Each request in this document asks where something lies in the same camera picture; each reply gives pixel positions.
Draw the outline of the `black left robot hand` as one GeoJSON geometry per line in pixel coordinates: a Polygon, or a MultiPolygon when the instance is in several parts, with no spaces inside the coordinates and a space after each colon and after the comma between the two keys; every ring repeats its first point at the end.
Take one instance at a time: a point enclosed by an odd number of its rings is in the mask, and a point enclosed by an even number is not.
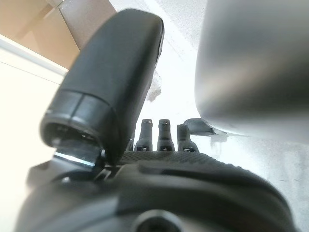
{"type": "Polygon", "coordinates": [[[161,54],[160,17],[126,9],[81,51],[40,124],[53,157],[30,169],[17,232],[295,232],[284,197],[259,176],[199,153],[168,120],[129,150],[161,54]]]}

